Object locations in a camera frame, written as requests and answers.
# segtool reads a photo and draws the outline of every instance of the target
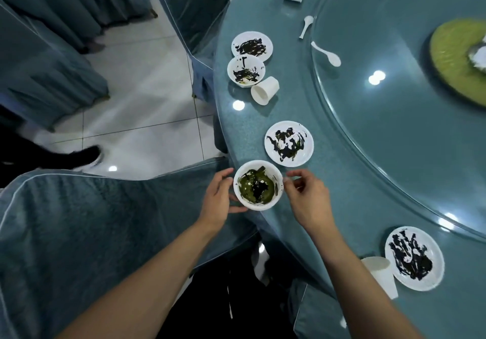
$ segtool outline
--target dirty bowl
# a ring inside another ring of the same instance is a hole
[[[248,69],[258,74],[256,81],[250,81],[243,79],[243,81],[236,81],[235,72],[239,72],[243,69]],[[250,88],[255,84],[258,84],[265,76],[265,64],[258,57],[253,55],[239,55],[234,57],[228,64],[228,77],[237,85],[242,88]]]
[[[265,175],[268,176],[271,180],[273,180],[276,183],[275,195],[273,196],[272,200],[267,204],[252,203],[248,201],[246,198],[243,198],[243,196],[240,193],[240,178],[243,175],[245,175],[248,170],[251,169],[258,170],[262,166],[265,166]],[[242,165],[238,169],[233,179],[233,189],[235,191],[236,197],[238,197],[238,200],[241,202],[243,206],[248,207],[250,210],[264,211],[275,206],[275,204],[278,202],[280,197],[282,197],[283,177],[280,170],[278,170],[274,164],[271,164],[268,161],[263,161],[263,160],[253,160],[247,162],[246,164]]]

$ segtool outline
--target yellow-green round object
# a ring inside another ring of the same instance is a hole
[[[486,21],[455,19],[437,28],[430,41],[432,62],[441,78],[482,106],[486,106],[486,74],[472,65],[468,50],[485,35]]]

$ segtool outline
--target forearm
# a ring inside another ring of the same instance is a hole
[[[154,338],[217,231],[197,222],[106,293],[57,339]]]
[[[353,338],[421,338],[336,230],[311,236],[328,270]]]

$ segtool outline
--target person's left hand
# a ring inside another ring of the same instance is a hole
[[[235,195],[229,193],[233,184],[232,177],[226,177],[233,172],[233,168],[216,173],[206,189],[203,207],[198,222],[214,228],[219,232],[228,218],[228,213],[240,213],[248,211],[243,206],[230,206],[229,200],[238,201]]]

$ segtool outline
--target teal tabletop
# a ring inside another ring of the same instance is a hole
[[[400,226],[435,239],[445,259],[441,284],[418,292],[397,282],[394,300],[431,338],[484,337],[486,110],[451,92],[428,52],[436,28],[455,18],[486,19],[484,5],[486,0],[232,0],[215,58],[217,111],[236,167],[271,161],[267,129],[299,122],[314,139],[304,167],[330,189],[336,223],[358,256],[383,255],[386,237]],[[315,22],[299,39],[307,15]],[[280,90],[266,106],[228,78],[231,42],[245,31],[273,42],[265,78],[275,77]],[[331,66],[311,41],[337,53],[342,65]],[[261,213],[260,227],[323,290],[331,287],[286,196]]]

